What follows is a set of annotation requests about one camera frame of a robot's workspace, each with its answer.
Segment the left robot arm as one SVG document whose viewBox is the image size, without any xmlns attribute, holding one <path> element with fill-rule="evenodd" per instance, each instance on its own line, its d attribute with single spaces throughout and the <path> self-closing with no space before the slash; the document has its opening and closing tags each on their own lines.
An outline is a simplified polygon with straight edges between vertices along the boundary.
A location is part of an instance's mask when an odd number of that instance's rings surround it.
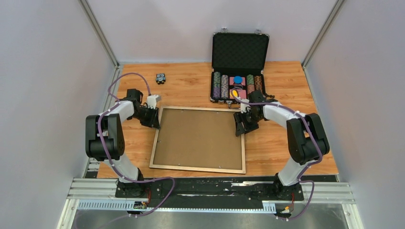
<svg viewBox="0 0 405 229">
<path fill-rule="evenodd" d="M 85 152 L 89 158 L 107 164 L 118 175 L 121 183 L 129 183 L 128 191 L 135 197 L 146 192 L 146 184 L 139 168 L 125 154 L 125 139 L 122 124 L 131 119 L 139 120 L 145 127 L 160 129 L 158 102 L 161 96 L 148 95 L 128 89 L 127 95 L 117 100 L 112 107 L 85 119 Z"/>
</svg>

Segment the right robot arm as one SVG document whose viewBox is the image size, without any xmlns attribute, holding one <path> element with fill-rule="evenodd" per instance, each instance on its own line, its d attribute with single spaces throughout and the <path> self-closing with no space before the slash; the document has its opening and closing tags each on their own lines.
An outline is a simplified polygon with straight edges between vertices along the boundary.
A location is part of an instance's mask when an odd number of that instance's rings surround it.
<svg viewBox="0 0 405 229">
<path fill-rule="evenodd" d="M 330 145 L 320 116 L 293 110 L 276 99 L 266 99 L 259 90 L 241 99 L 237 90 L 231 96 L 240 103 L 240 111 L 234 113 L 235 135 L 240 136 L 259 128 L 259 121 L 274 121 L 287 131 L 290 158 L 276 174 L 273 194 L 285 199 L 298 184 L 302 175 L 312 165 L 322 161 L 330 151 Z"/>
</svg>

